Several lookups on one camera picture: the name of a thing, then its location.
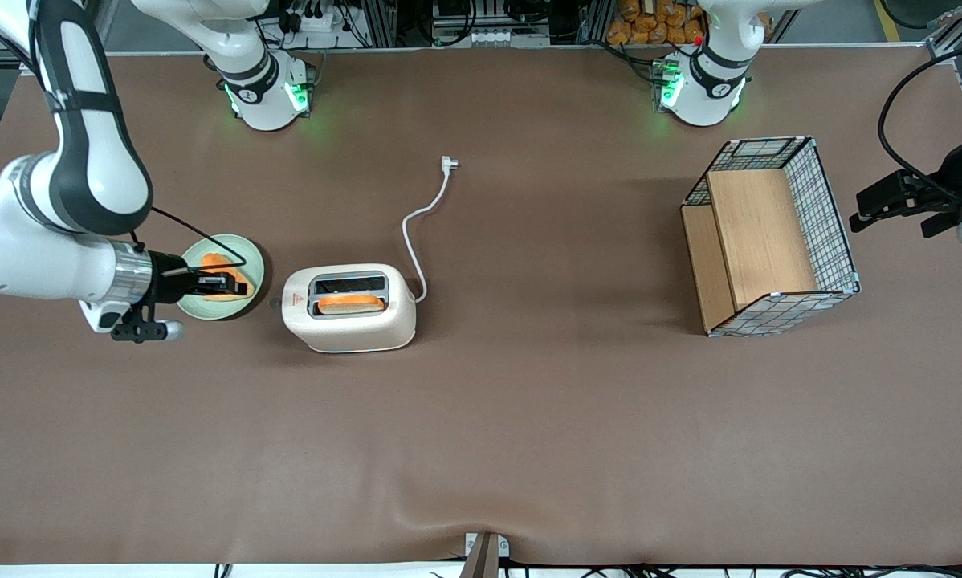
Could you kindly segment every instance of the wooden panel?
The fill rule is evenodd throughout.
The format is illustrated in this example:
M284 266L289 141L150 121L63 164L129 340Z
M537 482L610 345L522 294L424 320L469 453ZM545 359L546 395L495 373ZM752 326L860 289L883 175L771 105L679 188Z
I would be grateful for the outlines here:
M775 291L817 290L785 171L715 171L707 179L735 309Z
M680 216L687 237L687 252L691 256L691 270L695 273L702 326L709 332L735 314L716 220L709 205L682 207Z

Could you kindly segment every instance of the brown table surface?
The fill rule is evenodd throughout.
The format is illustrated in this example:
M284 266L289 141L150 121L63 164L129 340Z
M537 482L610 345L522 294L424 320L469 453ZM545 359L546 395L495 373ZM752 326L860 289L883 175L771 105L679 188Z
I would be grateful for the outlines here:
M262 304L176 344L0 296L0 563L371 562L507 535L545 564L962 564L962 246L852 237L863 293L764 340L700 334L679 204L726 139L814 135L838 205L895 168L874 134L914 47L777 48L715 128L651 112L601 51L334 55L313 117L257 134L198 58L112 59L157 204L302 267L412 268L418 336L322 356ZM962 142L953 71L893 143ZM55 146L32 78L0 168ZM196 238L151 216L154 250ZM183 315L172 307L165 311Z

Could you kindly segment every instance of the plate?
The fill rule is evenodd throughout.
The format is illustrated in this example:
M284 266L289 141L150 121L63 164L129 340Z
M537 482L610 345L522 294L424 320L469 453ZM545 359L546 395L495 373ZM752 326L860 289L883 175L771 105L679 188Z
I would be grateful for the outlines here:
M228 245L235 253L239 253L239 255L245 257L247 263L239 267L238 271L245 275L255 286L253 294L246 299L208 301L203 299L201 295L185 295L180 301L177 301L177 306L181 308L181 311L187 312L188 315L191 315L195 319L203 319L206 321L224 319L238 314L243 308L249 307L249 304L253 303L253 299L256 299L256 295L260 293L260 289L263 287L263 255L260 254L260 249L258 249L256 245L253 245L252 241L247 240L245 237L239 237L237 234L215 234L213 238L223 242L224 245ZM185 263L188 263L188 267L199 267L202 264L202 256L206 255L206 253L220 253L225 257L234 259L234 255L221 249L220 246L217 246L212 241L206 240L206 238L196 242L195 245L189 246L188 251L185 251L182 258L185 260Z

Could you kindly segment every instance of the white power cord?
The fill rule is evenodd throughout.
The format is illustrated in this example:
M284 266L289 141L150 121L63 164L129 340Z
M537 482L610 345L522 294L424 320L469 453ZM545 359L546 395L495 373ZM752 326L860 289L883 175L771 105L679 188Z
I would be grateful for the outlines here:
M425 297L427 297L427 279L423 277L423 270L420 268L420 261L416 258L416 251L414 251L414 243L410 241L409 231L406 229L406 224L410 222L410 219L423 215L424 213L430 212L434 207L437 207L438 201L442 200L445 194L445 188L449 186L449 175L452 171L459 168L459 161L451 157L442 157L442 174L445 178L442 179L442 188L438 190L438 194L434 195L434 200L430 202L430 205L423 209L417 209L416 211L406 215L403 218L403 240L406 241L406 249L410 253L410 258L414 260L414 267L418 270L418 278L420 279L420 296L414 299L414 303L420 303Z

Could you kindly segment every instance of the wire mesh basket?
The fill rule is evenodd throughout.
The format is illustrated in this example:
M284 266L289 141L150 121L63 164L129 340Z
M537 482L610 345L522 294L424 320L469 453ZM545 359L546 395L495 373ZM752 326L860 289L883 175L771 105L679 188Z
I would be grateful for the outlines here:
M764 294L726 321L708 328L707 335L773 336L859 293L859 274L816 141L811 136L729 141L687 195L683 207L711 205L706 178L709 173L742 169L785 171L817 290Z

